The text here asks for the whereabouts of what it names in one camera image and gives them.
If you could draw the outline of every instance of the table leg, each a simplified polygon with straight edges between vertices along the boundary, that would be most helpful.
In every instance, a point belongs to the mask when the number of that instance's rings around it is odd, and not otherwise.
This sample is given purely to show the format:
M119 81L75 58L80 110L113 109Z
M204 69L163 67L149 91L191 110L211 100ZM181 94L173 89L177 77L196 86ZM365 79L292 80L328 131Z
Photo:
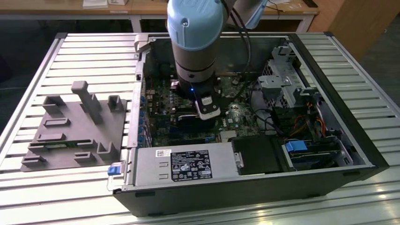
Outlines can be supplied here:
M141 33L141 26L140 26L140 15L132 15L129 17L131 19L131 24L132 24L132 29L133 29L133 33Z
M303 16L303 20L299 23L296 32L307 32L308 31L313 17L315 17L315 15L304 15Z

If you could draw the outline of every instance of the robotic arm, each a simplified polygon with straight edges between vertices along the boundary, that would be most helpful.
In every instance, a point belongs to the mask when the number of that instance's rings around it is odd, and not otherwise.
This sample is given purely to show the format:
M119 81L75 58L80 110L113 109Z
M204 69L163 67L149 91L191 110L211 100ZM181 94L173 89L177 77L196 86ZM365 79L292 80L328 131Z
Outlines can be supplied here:
M220 89L215 76L217 45L232 8L245 27L260 21L267 0L171 0L168 33L179 75L179 89L195 100L203 120L220 115Z

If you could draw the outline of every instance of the wooden cabinet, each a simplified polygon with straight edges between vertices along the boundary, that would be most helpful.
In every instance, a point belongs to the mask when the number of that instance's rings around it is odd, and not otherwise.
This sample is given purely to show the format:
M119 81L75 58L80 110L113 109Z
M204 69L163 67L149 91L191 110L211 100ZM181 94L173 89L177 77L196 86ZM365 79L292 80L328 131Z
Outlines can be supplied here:
M331 31L360 60L400 11L400 0L313 0L320 14L309 32Z

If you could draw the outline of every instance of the metal slotted platform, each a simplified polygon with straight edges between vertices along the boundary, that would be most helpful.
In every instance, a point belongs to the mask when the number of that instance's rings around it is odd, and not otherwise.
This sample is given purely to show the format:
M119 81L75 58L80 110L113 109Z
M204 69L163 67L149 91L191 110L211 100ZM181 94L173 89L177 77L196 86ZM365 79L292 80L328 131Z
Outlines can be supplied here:
M333 37L300 35L316 62L376 144L391 168L324 197L136 218L107 190L107 166L19 172L21 157L44 114L44 97L77 101L71 83L87 80L97 99L129 100L135 34L69 34L56 39L4 130L0 147L0 224L396 224L400 222L399 108ZM129 112L124 134L129 128Z

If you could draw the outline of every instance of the power supply label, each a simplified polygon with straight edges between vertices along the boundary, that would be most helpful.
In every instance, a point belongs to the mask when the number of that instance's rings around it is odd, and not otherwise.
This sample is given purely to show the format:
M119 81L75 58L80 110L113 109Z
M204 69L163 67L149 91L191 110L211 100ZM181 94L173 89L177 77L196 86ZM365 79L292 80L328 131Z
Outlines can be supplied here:
M175 182L212 178L208 150L172 152L171 174Z

